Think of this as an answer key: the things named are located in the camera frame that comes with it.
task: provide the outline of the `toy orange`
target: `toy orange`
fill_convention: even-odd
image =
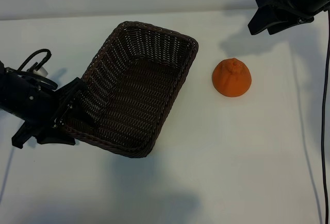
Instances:
[[[217,65],[213,71],[212,82],[219,93],[227,97],[237,97],[249,90],[252,79],[243,62],[230,58]]]

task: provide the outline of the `white table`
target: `white table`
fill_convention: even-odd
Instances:
[[[254,12],[1,21],[5,66],[17,68],[35,50],[49,48],[46,68],[60,85],[83,74],[122,21],[173,29],[200,45],[147,158],[128,159],[83,142],[72,147],[31,139],[13,149],[11,137],[22,122],[0,112],[1,223],[310,224],[320,223],[320,211],[324,221],[326,14],[273,36],[251,36],[247,23]],[[230,57],[252,74],[250,90],[238,98],[220,95],[211,83],[214,67]]]

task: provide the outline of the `woven pattern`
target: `woven pattern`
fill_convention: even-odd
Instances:
[[[82,76],[88,90],[79,102],[96,127],[67,118],[62,129],[123,156],[147,156],[197,51],[197,41],[178,32],[140,22],[120,24]]]

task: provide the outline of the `brown wicker basket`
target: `brown wicker basket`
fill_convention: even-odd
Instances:
[[[141,22],[120,24],[82,76],[88,90],[79,102],[96,127],[68,118],[63,130],[113,153],[147,156],[197,51],[197,41],[178,32]]]

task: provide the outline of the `wire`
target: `wire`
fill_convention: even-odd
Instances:
[[[40,49],[32,53],[23,63],[22,65],[18,68],[18,71],[22,71],[22,69],[26,66],[26,64],[37,54],[40,53],[47,53],[46,56],[42,59],[42,61],[36,66],[35,70],[38,71],[41,66],[43,66],[52,56],[52,53],[48,49]]]
[[[329,40],[328,40],[328,49],[325,60],[324,90],[323,90],[323,100],[322,100],[322,132],[321,132],[322,175],[323,175],[323,189],[324,189],[324,198],[325,198],[325,224],[328,224],[329,222],[329,202],[328,202],[328,190],[326,187],[326,173],[325,173],[324,127],[325,127],[326,90],[328,86],[329,61],[330,61],[330,10],[328,10],[328,23],[329,23]]]

